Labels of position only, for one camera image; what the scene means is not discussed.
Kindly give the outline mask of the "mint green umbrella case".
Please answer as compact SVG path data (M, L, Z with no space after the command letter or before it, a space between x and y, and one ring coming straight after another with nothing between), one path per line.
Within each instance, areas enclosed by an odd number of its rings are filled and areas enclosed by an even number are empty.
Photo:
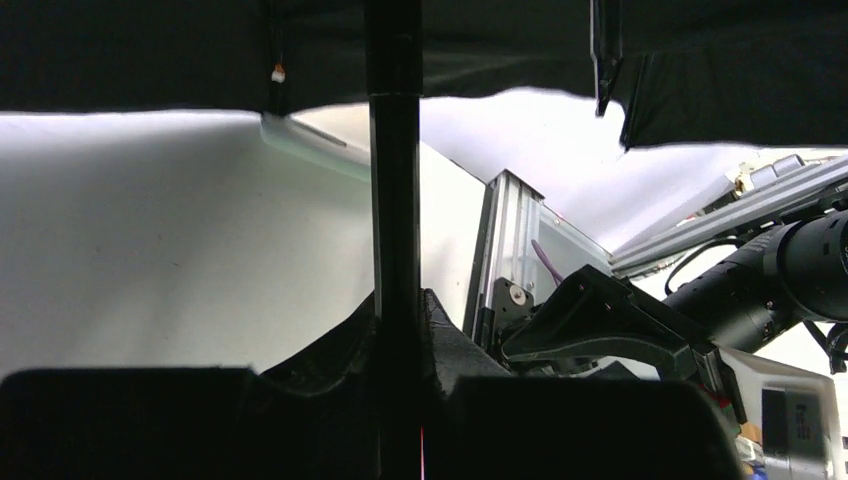
M291 117L263 114L260 133L269 146L322 168L371 181L370 154L355 145Z

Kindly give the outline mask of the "aluminium frame rail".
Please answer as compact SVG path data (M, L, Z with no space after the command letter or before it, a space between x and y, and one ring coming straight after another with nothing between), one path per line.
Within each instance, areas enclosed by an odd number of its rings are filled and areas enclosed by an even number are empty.
M591 265L636 279L695 247L752 236L771 222L790 223L804 207L828 210L847 202L845 156L803 162L792 155L755 170L751 178L753 189L729 205L610 253L546 206L535 189L503 171L487 187L464 332L491 348L502 323L553 292L554 281L542 277L546 263L563 276Z

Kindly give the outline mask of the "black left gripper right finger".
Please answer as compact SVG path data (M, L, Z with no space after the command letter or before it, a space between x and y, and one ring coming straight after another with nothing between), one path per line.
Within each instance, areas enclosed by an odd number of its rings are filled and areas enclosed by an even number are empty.
M680 382L508 373L422 293L427 479L739 479L716 409Z

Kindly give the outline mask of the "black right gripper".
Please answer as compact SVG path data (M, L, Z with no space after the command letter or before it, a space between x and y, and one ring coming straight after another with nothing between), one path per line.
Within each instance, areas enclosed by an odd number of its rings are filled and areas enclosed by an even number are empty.
M802 321L846 322L847 215L767 230L664 302L587 265L502 341L500 353L511 367L562 375L618 357L655 368L662 380L709 380L706 330L715 344L754 353Z

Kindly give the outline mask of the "lavender folding umbrella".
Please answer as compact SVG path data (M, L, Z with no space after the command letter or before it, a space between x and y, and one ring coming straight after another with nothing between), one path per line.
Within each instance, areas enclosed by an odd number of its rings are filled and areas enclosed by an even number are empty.
M843 1L5 1L1 107L103 113L169 107L285 116L367 101L372 133L375 333L365 372L374 479L425 478L417 186L419 102L517 86L623 104L626 147L847 141ZM709 380L662 380L605 357L574 374L680 382L723 421Z

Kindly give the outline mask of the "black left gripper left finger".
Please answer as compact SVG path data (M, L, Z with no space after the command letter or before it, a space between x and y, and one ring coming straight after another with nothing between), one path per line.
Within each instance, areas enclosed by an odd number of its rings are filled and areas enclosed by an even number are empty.
M31 369L1 384L5 479L374 479L374 301L283 363Z

